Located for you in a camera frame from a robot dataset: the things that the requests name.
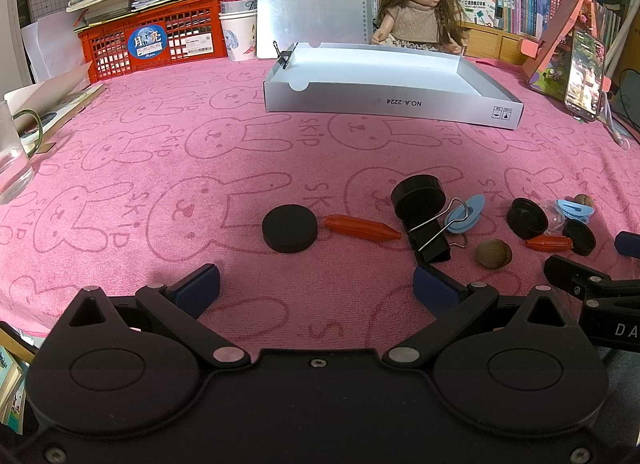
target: blue gripper pad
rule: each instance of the blue gripper pad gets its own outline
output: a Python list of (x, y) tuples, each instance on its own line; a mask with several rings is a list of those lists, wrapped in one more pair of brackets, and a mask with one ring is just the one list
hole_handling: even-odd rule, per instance
[(414, 270), (414, 295), (436, 319), (468, 298), (466, 287), (431, 266)]
[(640, 235), (621, 231), (616, 236), (614, 245), (620, 254), (640, 258)]
[(220, 294), (220, 271), (203, 265), (164, 291), (164, 296), (193, 319), (198, 319)]

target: smartphone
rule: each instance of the smartphone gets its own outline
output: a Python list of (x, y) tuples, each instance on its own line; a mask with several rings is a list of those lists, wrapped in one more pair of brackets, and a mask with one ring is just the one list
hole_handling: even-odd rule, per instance
[(604, 44), (588, 32), (575, 29), (564, 105), (573, 114), (593, 121), (600, 110)]

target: screw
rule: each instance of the screw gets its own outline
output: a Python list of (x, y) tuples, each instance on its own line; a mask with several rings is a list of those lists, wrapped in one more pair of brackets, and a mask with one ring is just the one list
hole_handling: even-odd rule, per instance
[(574, 449), (574, 452), (571, 453), (569, 457), (569, 462), (571, 464), (586, 464), (591, 459), (591, 452), (586, 448), (577, 448)]
[(66, 462), (66, 454), (60, 448), (49, 448), (45, 453), (44, 457), (47, 459), (47, 462), (50, 464), (63, 464)]
[(213, 358), (220, 363), (237, 363), (244, 358), (244, 351), (238, 347), (221, 347), (213, 352)]
[(390, 360), (396, 363), (413, 363), (420, 357), (420, 352), (411, 347), (396, 347), (389, 350), (387, 355)]

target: table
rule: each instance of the table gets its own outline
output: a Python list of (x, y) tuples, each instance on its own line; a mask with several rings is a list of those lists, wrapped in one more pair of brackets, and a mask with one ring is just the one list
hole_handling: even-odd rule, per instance
[[(640, 230), (640, 147), (619, 148), (600, 123), (582, 124), (515, 74), (480, 67), (525, 103), (520, 127), (370, 115), (267, 113), (269, 61), (210, 60), (112, 79), (91, 107), (37, 155), (25, 192), (0, 208), (0, 317), (43, 334), (85, 285), (133, 294), (171, 285), (204, 263), (222, 273), (219, 299), (201, 321), (253, 355), (262, 347), (389, 348), (433, 320), (413, 297), (406, 240), (376, 244), (319, 232), (307, 251), (264, 243), (277, 205), (385, 222), (404, 177), (437, 176), (449, 198), (484, 193), (486, 207), (438, 268), (465, 285), (485, 281), (524, 295), (546, 283), (543, 253), (524, 247), (504, 216), (515, 197), (587, 193), (598, 245), (571, 259), (639, 276), (612, 239)], [(513, 260), (499, 271), (474, 260), (501, 238)], [(569, 305), (577, 307), (577, 301)]]

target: black cable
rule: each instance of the black cable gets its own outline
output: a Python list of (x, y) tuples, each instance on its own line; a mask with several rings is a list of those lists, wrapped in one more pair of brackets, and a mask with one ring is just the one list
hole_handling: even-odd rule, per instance
[[(625, 111), (625, 114), (620, 115), (619, 113), (617, 113), (616, 115), (619, 119), (622, 119), (623, 121), (625, 121), (625, 123), (627, 123), (633, 129), (635, 129), (638, 133), (640, 133), (640, 126), (638, 126), (638, 124), (636, 124), (634, 121), (631, 120), (631, 117), (629, 116), (629, 111), (626, 109), (625, 98), (622, 95), (622, 81), (623, 81), (622, 76), (629, 71), (635, 72), (638, 76), (640, 76), (640, 72), (638, 72), (635, 68), (625, 68), (624, 70), (622, 70), (622, 72), (620, 72), (620, 87), (618, 89), (618, 95), (620, 96), (620, 102), (622, 103), (622, 109)], [(636, 140), (636, 142), (640, 144), (640, 141), (633, 134), (631, 135)]]

